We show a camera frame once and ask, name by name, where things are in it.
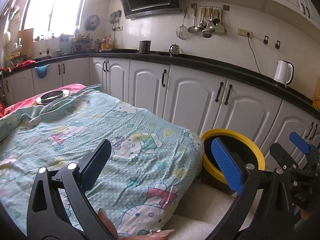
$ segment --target hello kitty tablecloth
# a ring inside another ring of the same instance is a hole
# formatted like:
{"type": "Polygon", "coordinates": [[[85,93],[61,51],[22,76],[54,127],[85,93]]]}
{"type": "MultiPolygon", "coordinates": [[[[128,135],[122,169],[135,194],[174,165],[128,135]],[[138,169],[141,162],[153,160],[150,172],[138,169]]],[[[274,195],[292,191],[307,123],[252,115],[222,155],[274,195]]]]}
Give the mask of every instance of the hello kitty tablecloth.
{"type": "MultiPolygon", "coordinates": [[[[86,196],[96,211],[104,208],[120,237],[161,228],[193,181],[204,152],[196,134],[99,90],[87,87],[0,119],[0,201],[24,233],[39,167],[78,162],[104,138],[111,157],[86,196]]],[[[80,228],[63,190],[60,196],[80,228]]]]}

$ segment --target countertop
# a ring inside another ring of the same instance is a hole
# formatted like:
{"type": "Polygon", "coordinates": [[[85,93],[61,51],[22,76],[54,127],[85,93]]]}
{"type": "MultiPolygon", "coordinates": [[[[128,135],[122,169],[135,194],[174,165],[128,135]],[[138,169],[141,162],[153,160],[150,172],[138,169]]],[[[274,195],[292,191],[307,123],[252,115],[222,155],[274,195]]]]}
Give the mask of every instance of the countertop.
{"type": "Polygon", "coordinates": [[[186,54],[180,54],[177,57],[170,57],[168,52],[152,51],[150,54],[140,54],[135,49],[116,49],[90,54],[69,54],[57,58],[38,59],[35,63],[24,69],[17,69],[13,70],[11,73],[2,74],[3,78],[6,78],[11,75],[14,75],[17,72],[21,72],[37,66],[84,57],[127,58],[132,60],[147,61],[164,65],[172,64],[206,71],[208,73],[224,76],[251,85],[253,87],[257,87],[271,94],[274,94],[296,105],[297,107],[303,109],[307,113],[311,114],[312,116],[320,120],[320,112],[317,109],[313,108],[313,106],[311,105],[312,100],[305,97],[304,95],[302,95],[294,89],[291,89],[289,87],[285,88],[284,85],[274,81],[272,78],[263,76],[257,72],[226,62],[186,54]]]}

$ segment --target lower cabinet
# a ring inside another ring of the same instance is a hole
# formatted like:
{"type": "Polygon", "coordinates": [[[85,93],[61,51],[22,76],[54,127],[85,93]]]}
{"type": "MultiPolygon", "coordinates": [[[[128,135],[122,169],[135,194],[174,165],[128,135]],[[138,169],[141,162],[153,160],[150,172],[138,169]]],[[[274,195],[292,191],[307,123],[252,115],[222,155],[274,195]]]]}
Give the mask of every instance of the lower cabinet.
{"type": "Polygon", "coordinates": [[[129,68],[129,59],[109,58],[103,72],[107,93],[124,102],[129,100],[129,68]]]}
{"type": "Polygon", "coordinates": [[[9,106],[36,95],[32,70],[27,69],[4,79],[4,93],[9,106]]]}
{"type": "Polygon", "coordinates": [[[63,85],[79,83],[84,86],[90,85],[89,58],[75,58],[62,61],[63,85]]]}
{"type": "Polygon", "coordinates": [[[106,58],[90,58],[90,85],[102,85],[102,91],[107,93],[106,58]]]}
{"type": "Polygon", "coordinates": [[[213,128],[243,134],[260,147],[276,118],[282,99],[228,79],[213,128]]]}
{"type": "Polygon", "coordinates": [[[164,119],[201,135],[212,128],[227,79],[170,66],[164,119]]]}
{"type": "Polygon", "coordinates": [[[320,141],[320,134],[315,134],[313,136],[313,131],[316,128],[316,124],[316,118],[312,117],[302,109],[283,100],[275,122],[273,123],[266,140],[263,142],[260,148],[262,153],[265,155],[266,170],[273,171],[276,167],[279,167],[269,152],[271,144],[275,142],[278,142],[292,156],[292,158],[295,159],[295,161],[299,164],[299,167],[303,168],[303,166],[306,164],[306,162],[303,164],[302,161],[304,156],[300,150],[289,140],[289,135],[291,132],[296,132],[304,140],[308,140],[308,142],[312,139],[314,141],[320,141]]]}
{"type": "Polygon", "coordinates": [[[169,66],[131,60],[129,104],[163,117],[169,66]]]}
{"type": "Polygon", "coordinates": [[[40,78],[41,73],[38,74],[37,68],[33,68],[32,77],[36,95],[63,87],[62,64],[61,62],[49,64],[47,74],[43,78],[40,78]]]}

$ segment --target blue gripper pad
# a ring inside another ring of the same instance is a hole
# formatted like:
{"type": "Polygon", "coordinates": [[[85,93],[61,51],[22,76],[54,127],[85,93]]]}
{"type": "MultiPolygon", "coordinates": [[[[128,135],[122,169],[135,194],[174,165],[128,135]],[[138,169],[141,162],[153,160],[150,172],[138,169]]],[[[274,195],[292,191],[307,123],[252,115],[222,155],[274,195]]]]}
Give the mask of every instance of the blue gripper pad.
{"type": "Polygon", "coordinates": [[[296,132],[290,133],[289,139],[303,154],[310,153],[310,145],[306,143],[296,132]]]}
{"type": "Polygon", "coordinates": [[[229,187],[239,195],[243,188],[242,173],[219,138],[212,141],[211,152],[229,187]]]}

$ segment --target long fingernail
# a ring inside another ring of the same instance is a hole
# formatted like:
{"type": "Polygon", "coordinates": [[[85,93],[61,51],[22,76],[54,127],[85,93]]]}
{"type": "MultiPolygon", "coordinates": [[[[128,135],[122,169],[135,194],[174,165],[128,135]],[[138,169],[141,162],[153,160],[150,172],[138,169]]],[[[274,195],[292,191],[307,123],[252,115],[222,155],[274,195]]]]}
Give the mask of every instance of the long fingernail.
{"type": "Polygon", "coordinates": [[[163,231],[160,231],[160,232],[155,232],[155,233],[153,233],[152,235],[151,235],[151,234],[148,234],[147,236],[151,236],[151,237],[165,237],[165,236],[167,236],[168,234],[172,233],[173,231],[174,231],[174,229],[163,230],[163,231]]]}
{"type": "Polygon", "coordinates": [[[103,208],[99,208],[98,214],[99,214],[99,212],[101,212],[105,217],[107,217],[107,213],[105,212],[105,210],[103,208]]]}

